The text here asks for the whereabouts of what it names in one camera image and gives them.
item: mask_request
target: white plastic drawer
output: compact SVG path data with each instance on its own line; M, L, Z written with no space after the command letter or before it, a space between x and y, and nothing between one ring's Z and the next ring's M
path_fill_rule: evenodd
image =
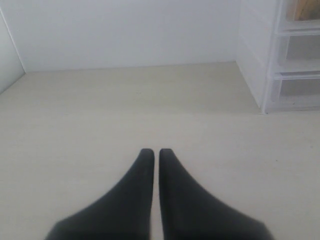
M320 34L280 35L273 58L273 72L320 71Z
M266 111L320 107L320 71L279 73L273 79Z
M279 30L320 29L319 0L282 0Z

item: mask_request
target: beige floor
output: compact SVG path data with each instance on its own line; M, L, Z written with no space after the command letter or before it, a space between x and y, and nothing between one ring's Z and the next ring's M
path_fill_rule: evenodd
M261 115L235 63L25 75L0 96L0 239L43 240L146 147L276 239L319 240L320 112Z

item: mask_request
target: translucent drawer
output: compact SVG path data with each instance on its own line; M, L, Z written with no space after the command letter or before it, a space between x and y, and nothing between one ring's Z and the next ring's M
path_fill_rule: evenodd
M266 112L320 109L320 71L276 74Z
M320 33L306 34L277 37L274 73L320 71Z
M319 0L282 0L279 30L320 29Z

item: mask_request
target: white wall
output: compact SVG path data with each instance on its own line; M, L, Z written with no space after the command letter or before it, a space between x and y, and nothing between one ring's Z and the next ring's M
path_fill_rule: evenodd
M24 74L0 9L0 93Z
M0 0L27 72L236 59L241 0Z
M236 61L261 107L279 0L242 0Z

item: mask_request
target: floor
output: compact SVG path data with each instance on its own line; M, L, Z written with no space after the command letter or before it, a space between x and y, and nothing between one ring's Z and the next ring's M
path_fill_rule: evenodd
M0 95L0 239L43 240L173 148L279 240L320 236L320 112L260 114L235 63L29 73ZM152 239L162 239L157 174Z

